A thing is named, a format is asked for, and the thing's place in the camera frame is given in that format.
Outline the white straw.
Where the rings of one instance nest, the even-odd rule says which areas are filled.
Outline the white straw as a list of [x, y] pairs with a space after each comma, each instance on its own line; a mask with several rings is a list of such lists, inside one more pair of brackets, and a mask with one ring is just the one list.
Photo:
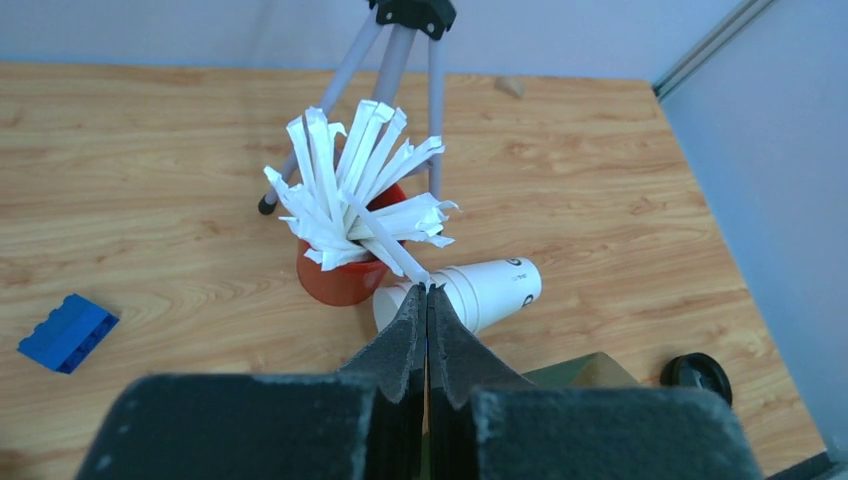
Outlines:
[[380, 220], [354, 194], [347, 190], [340, 190], [339, 197], [352, 211], [350, 215], [351, 225], [347, 228], [347, 236], [350, 236], [354, 231], [355, 222], [359, 220], [370, 231], [370, 236], [360, 239], [360, 242], [370, 240], [372, 243], [376, 243], [376, 249], [371, 247], [367, 247], [367, 249], [396, 276], [406, 277], [416, 284], [427, 285], [430, 282], [430, 273], [393, 237]]

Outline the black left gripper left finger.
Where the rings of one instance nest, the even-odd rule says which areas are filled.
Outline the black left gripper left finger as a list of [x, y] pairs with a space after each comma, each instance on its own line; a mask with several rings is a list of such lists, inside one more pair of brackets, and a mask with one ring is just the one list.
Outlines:
[[427, 290], [326, 374], [145, 376], [115, 400], [81, 479], [413, 479]]

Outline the green paper bag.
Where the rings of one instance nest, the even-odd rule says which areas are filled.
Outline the green paper bag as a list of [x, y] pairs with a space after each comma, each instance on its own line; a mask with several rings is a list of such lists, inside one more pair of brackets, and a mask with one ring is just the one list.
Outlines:
[[639, 387], [635, 379], [615, 359], [595, 352], [522, 373], [534, 385], [546, 389]]

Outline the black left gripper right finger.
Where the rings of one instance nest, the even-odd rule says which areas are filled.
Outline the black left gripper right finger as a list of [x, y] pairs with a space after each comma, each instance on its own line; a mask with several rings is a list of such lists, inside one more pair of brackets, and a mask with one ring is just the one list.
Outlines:
[[727, 403], [693, 388], [542, 388], [427, 294], [435, 479], [759, 479]]

